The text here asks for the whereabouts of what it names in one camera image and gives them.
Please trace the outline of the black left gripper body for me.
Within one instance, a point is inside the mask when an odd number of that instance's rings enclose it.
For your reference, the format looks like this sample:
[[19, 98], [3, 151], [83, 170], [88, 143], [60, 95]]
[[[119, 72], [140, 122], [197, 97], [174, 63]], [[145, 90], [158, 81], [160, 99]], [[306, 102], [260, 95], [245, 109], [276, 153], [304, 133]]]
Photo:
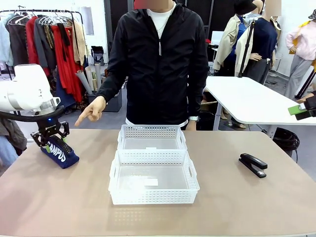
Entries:
[[61, 128], [61, 123], [57, 118], [46, 118], [37, 122], [41, 137], [48, 138], [58, 134]]

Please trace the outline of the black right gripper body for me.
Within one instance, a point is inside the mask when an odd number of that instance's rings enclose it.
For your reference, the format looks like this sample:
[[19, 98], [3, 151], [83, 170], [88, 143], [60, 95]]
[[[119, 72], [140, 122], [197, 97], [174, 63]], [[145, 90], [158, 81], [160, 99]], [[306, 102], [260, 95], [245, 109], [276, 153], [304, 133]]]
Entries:
[[316, 97], [309, 97], [305, 100], [305, 109], [314, 111], [316, 109]]

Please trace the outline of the person right hand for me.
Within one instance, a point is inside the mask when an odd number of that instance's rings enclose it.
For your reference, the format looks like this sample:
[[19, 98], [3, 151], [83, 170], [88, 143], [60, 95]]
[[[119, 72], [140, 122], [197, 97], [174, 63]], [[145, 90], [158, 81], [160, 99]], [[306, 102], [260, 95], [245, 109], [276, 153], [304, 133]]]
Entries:
[[75, 126], [79, 126], [86, 118], [92, 122], [98, 121], [102, 116], [102, 111], [106, 107], [106, 100], [103, 96], [97, 96], [80, 114]]

